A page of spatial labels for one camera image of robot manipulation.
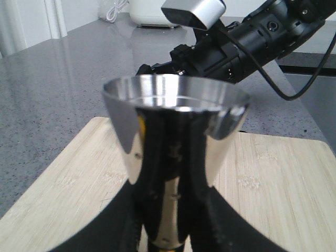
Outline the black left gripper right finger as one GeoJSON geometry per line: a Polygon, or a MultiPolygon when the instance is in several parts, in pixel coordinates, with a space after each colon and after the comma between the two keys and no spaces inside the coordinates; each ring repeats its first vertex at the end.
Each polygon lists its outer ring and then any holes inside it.
{"type": "Polygon", "coordinates": [[[191,186],[192,251],[285,251],[243,219],[214,187],[191,186]]]}

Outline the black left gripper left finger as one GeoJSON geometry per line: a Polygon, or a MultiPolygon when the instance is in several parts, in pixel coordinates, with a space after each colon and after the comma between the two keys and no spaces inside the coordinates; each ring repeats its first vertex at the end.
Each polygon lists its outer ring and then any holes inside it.
{"type": "Polygon", "coordinates": [[[52,251],[139,251],[142,222],[137,203],[146,193],[144,185],[125,182],[98,216],[52,251]]]}

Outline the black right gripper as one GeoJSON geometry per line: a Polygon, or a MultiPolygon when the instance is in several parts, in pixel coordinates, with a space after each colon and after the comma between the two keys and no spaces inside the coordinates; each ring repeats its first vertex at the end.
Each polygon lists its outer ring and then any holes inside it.
{"type": "Polygon", "coordinates": [[[170,61],[143,64],[137,74],[172,73],[238,83],[252,74],[252,62],[228,39],[227,31],[221,20],[208,31],[194,29],[195,45],[180,44],[170,51],[170,61]]]}

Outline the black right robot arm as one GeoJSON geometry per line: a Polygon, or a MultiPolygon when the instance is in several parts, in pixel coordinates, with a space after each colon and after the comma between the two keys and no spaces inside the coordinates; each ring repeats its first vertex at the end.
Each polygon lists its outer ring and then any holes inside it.
{"type": "Polygon", "coordinates": [[[305,43],[335,12],[335,1],[266,1],[242,22],[224,25],[223,1],[166,1],[164,16],[194,30],[194,46],[179,45],[171,60],[142,65],[138,74],[183,74],[240,82],[305,43]]]}

